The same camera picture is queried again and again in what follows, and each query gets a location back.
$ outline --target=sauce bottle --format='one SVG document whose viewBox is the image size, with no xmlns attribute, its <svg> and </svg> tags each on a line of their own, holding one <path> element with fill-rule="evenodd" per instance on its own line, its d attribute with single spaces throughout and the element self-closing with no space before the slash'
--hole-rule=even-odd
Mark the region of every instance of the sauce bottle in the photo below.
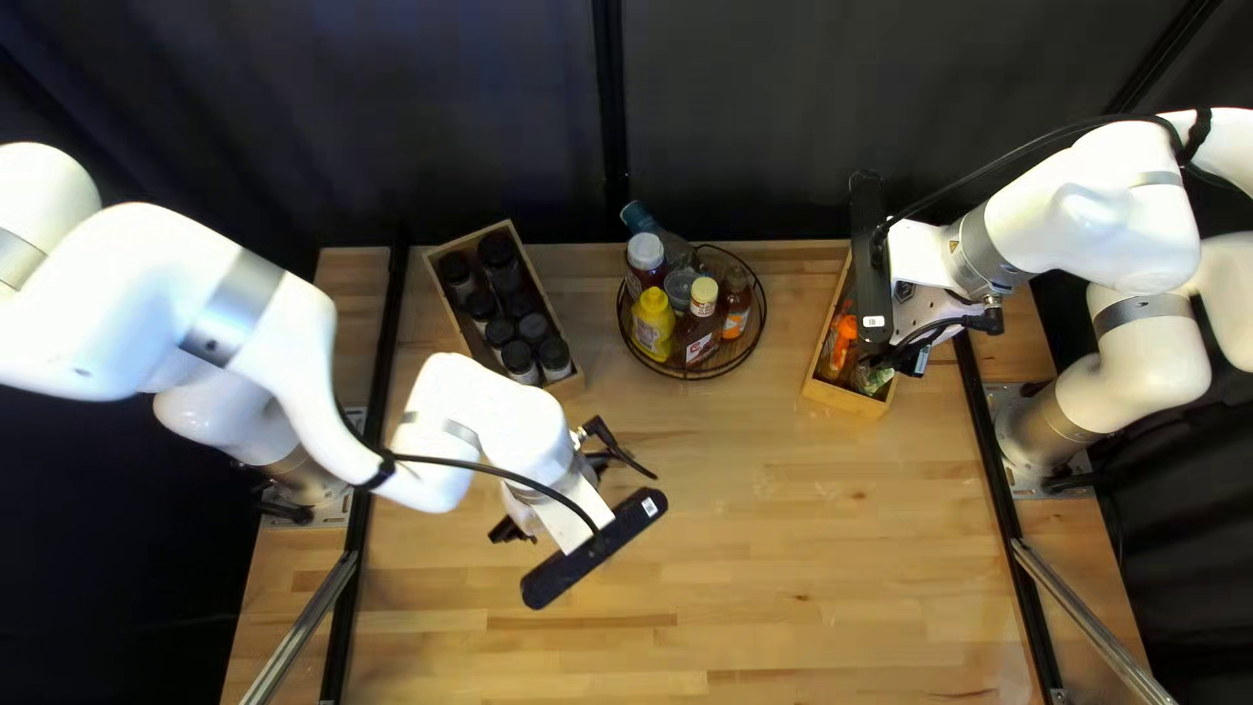
<svg viewBox="0 0 1253 705">
<path fill-rule="evenodd" d="M 688 314 L 674 327 L 675 356 L 683 367 L 692 368 L 713 354 L 722 341 L 722 321 L 718 314 L 718 282 L 710 277 L 692 282 Z"/>
<path fill-rule="evenodd" d="M 748 286 L 748 272 L 744 267 L 736 264 L 727 272 L 718 303 L 727 316 L 722 323 L 722 338 L 739 337 L 748 326 L 748 314 L 753 309 L 753 289 Z"/>
<path fill-rule="evenodd" d="M 634 322 L 632 341 L 635 347 L 658 363 L 664 363 L 670 357 L 674 334 L 670 298 L 660 288 L 650 286 L 640 293 L 630 312 Z"/>
<path fill-rule="evenodd" d="M 662 240 L 650 232 L 642 232 L 626 242 L 626 293 L 639 301 L 645 288 L 665 286 L 665 249 Z"/>
</svg>

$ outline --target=spice jar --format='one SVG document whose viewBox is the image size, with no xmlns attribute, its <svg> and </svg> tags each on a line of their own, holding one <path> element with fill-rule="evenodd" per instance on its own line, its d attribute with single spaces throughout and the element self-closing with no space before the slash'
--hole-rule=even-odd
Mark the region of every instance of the spice jar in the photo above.
<svg viewBox="0 0 1253 705">
<path fill-rule="evenodd" d="M 540 343 L 540 368 L 549 384 L 574 374 L 570 362 L 570 347 L 558 336 L 549 336 Z"/>
<path fill-rule="evenodd" d="M 662 240 L 650 232 L 642 232 L 626 243 L 626 293 L 638 301 L 645 288 L 665 286 L 665 250 Z"/>
<path fill-rule="evenodd" d="M 480 239 L 479 260 L 496 296 L 504 298 L 523 287 L 523 267 L 514 240 L 507 234 L 494 232 Z"/>
<path fill-rule="evenodd" d="M 470 262 L 461 252 L 449 252 L 440 257 L 440 279 L 449 287 L 451 298 L 457 306 L 464 306 L 470 294 L 479 288 L 470 270 Z"/>
<path fill-rule="evenodd" d="M 517 321 L 517 338 L 531 347 L 539 346 L 548 336 L 548 318 L 541 313 L 526 313 L 523 319 Z"/>
<path fill-rule="evenodd" d="M 487 323 L 496 317 L 496 298 L 486 291 L 475 291 L 466 298 L 465 309 L 470 313 L 474 327 L 479 328 L 479 334 L 484 334 Z"/>
<path fill-rule="evenodd" d="M 487 342 L 487 347 L 491 347 L 492 354 L 496 357 L 496 362 L 504 366 L 501 359 L 501 351 L 505 344 L 509 344 L 517 337 L 517 324 L 514 318 L 509 316 L 496 316 L 487 322 L 487 327 L 482 331 L 482 338 Z"/>
<path fill-rule="evenodd" d="M 509 379 L 519 384 L 539 387 L 540 372 L 535 368 L 535 361 L 531 359 L 530 344 L 521 339 L 505 344 L 500 351 L 500 362 L 505 367 L 505 374 L 509 376 Z"/>
</svg>

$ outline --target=bottle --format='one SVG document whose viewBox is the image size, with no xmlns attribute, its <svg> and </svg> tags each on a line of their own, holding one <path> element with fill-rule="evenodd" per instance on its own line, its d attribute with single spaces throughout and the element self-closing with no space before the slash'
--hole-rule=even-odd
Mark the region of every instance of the bottle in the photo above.
<svg viewBox="0 0 1253 705">
<path fill-rule="evenodd" d="M 491 318 L 496 317 L 496 298 L 486 291 L 475 291 L 466 298 L 465 309 L 470 313 L 474 327 L 479 328 L 479 334 L 482 334 Z"/>
<path fill-rule="evenodd" d="M 644 208 L 644 204 L 639 200 L 632 200 L 623 207 L 618 217 L 626 223 L 626 227 L 635 234 L 642 232 L 652 232 L 662 240 L 662 247 L 665 249 L 665 262 L 670 265 L 670 270 L 680 269 L 697 269 L 697 255 L 695 249 L 688 244 L 687 239 L 674 234 L 673 232 L 662 227 L 662 223 L 657 222 L 657 218 Z"/>
<path fill-rule="evenodd" d="M 487 327 L 482 331 L 484 341 L 487 342 L 487 347 L 491 347 L 491 352 L 496 357 L 496 363 L 501 366 L 505 364 L 501 358 L 505 344 L 509 344 L 516 337 L 517 324 L 509 316 L 496 316 L 487 322 Z"/>
<path fill-rule="evenodd" d="M 722 341 L 722 316 L 718 314 L 718 282 L 700 277 L 692 282 L 688 314 L 674 327 L 678 362 L 690 368 L 704 362 Z"/>
<path fill-rule="evenodd" d="M 662 240 L 650 232 L 642 232 L 626 243 L 626 293 L 632 301 L 650 286 L 665 286 L 665 252 Z"/>
<path fill-rule="evenodd" d="M 531 346 L 521 339 L 515 339 L 500 351 L 500 364 L 505 367 L 509 379 L 519 384 L 539 387 L 540 372 L 531 359 Z"/>
<path fill-rule="evenodd" d="M 450 298 L 457 306 L 465 306 L 470 294 L 479 288 L 470 272 L 470 262 L 461 252 L 449 252 L 440 257 L 440 278 L 449 287 Z"/>
<path fill-rule="evenodd" d="M 544 338 L 549 336 L 548 318 L 541 313 L 526 313 L 520 321 L 517 321 L 517 338 L 530 344 L 531 347 L 538 347 Z"/>
<path fill-rule="evenodd" d="M 504 299 L 523 287 L 523 267 L 517 262 L 514 240 L 507 234 L 494 232 L 480 239 L 479 260 L 499 298 Z"/>
<path fill-rule="evenodd" d="M 722 338 L 734 339 L 748 326 L 748 314 L 753 309 L 753 289 L 748 286 L 748 272 L 736 264 L 727 272 L 718 304 L 727 317 L 722 323 Z"/>
<path fill-rule="evenodd" d="M 540 368 L 549 384 L 574 374 L 574 364 L 570 363 L 570 347 L 564 339 L 553 334 L 540 343 Z"/>
<path fill-rule="evenodd" d="M 650 286 L 630 307 L 630 312 L 635 347 L 658 363 L 664 363 L 670 357 L 674 334 L 674 311 L 669 297 L 660 288 Z"/>
</svg>

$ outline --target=wooden box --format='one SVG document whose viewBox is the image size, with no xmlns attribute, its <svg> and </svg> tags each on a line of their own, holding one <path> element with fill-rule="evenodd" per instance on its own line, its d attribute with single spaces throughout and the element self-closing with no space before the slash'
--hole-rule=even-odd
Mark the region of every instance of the wooden box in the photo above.
<svg viewBox="0 0 1253 705">
<path fill-rule="evenodd" d="M 831 318 L 836 314 L 836 308 L 848 296 L 852 277 L 848 273 L 852 264 L 852 249 L 845 259 L 843 269 L 840 272 L 840 280 L 836 283 L 836 294 L 831 297 L 827 313 L 822 317 L 822 328 L 818 331 L 818 341 L 813 346 L 813 356 L 809 358 L 809 367 L 804 371 L 804 382 L 801 383 L 801 397 L 812 399 L 821 404 L 833 407 L 841 412 L 847 412 L 865 419 L 878 419 L 892 406 L 892 397 L 896 394 L 896 383 L 900 379 L 893 377 L 875 397 L 857 394 L 851 389 L 832 384 L 817 377 L 818 358 L 822 356 L 822 343 L 827 339 L 827 329 Z"/>
<path fill-rule="evenodd" d="M 553 303 L 544 292 L 544 287 L 540 284 L 539 277 L 535 275 L 535 267 L 531 265 L 531 259 L 526 255 L 526 248 L 523 247 L 523 240 L 519 239 L 517 230 L 514 229 L 512 220 L 501 220 L 494 225 L 489 225 L 464 237 L 459 237 L 446 244 L 432 247 L 426 250 L 426 255 L 422 258 L 422 260 L 426 262 L 427 270 L 431 273 L 431 279 L 435 282 L 435 288 L 439 291 L 440 301 L 444 303 L 444 309 L 447 312 L 449 319 L 452 321 L 452 327 L 457 329 L 462 347 L 461 351 L 465 352 L 466 356 L 481 363 L 485 368 L 505 374 L 504 368 L 501 368 L 500 363 L 496 362 L 496 357 L 492 354 L 491 347 L 489 347 L 482 339 L 482 336 L 479 334 L 479 328 L 475 327 L 474 321 L 466 312 L 457 309 L 452 301 L 449 299 L 447 289 L 440 279 L 439 268 L 436 265 L 440 257 L 450 252 L 461 252 L 465 254 L 466 259 L 470 260 L 471 270 L 475 272 L 475 275 L 479 275 L 480 284 L 486 286 L 486 277 L 482 275 L 482 264 L 479 262 L 479 240 L 495 232 L 507 233 L 514 240 L 514 247 L 517 249 L 517 255 L 524 264 L 524 275 L 530 278 L 531 286 L 544 302 L 544 311 L 548 313 L 549 321 L 553 322 L 553 327 L 556 328 L 561 339 L 564 339 L 566 346 L 570 347 L 570 364 L 574 367 L 574 373 L 570 377 L 551 384 L 545 382 L 543 384 L 544 392 L 548 392 L 558 399 L 583 392 L 586 386 L 583 376 L 583 366 L 580 366 L 574 358 L 574 346 L 570 344 L 570 337 L 565 333 L 565 329 L 561 328 L 561 321 L 556 318 Z"/>
</svg>

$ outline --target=glass bottle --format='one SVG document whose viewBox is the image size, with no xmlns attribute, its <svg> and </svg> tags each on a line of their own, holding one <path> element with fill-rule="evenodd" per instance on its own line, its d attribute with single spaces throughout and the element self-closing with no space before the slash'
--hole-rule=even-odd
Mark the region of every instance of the glass bottle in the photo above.
<svg viewBox="0 0 1253 705">
<path fill-rule="evenodd" d="M 718 314 L 718 282 L 700 277 L 692 282 L 688 314 L 674 326 L 677 362 L 684 368 L 703 363 L 722 341 L 723 317 Z"/>
</svg>

